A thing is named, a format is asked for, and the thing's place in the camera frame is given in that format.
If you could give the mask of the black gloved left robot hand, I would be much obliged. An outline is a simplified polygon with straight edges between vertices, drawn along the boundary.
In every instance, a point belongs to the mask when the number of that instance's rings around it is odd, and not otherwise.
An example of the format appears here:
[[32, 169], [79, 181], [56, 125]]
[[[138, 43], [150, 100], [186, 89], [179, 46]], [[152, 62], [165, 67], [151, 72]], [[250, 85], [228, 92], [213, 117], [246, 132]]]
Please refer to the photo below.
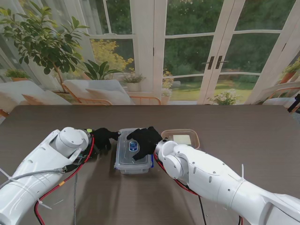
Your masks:
[[94, 137], [94, 144], [99, 150], [110, 150], [111, 143], [110, 139], [118, 140], [120, 132], [112, 132], [107, 128], [99, 128], [91, 132]]

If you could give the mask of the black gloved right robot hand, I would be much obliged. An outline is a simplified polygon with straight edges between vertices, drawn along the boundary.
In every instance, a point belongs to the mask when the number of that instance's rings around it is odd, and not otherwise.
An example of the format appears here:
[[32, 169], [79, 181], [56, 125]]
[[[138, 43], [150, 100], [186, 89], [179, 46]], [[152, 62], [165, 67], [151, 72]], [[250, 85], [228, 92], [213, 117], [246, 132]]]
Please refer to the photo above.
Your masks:
[[127, 136], [128, 140], [135, 140], [140, 146], [140, 150], [133, 156], [135, 161], [144, 158], [146, 155], [154, 153], [156, 145], [163, 140], [154, 127], [138, 128]]

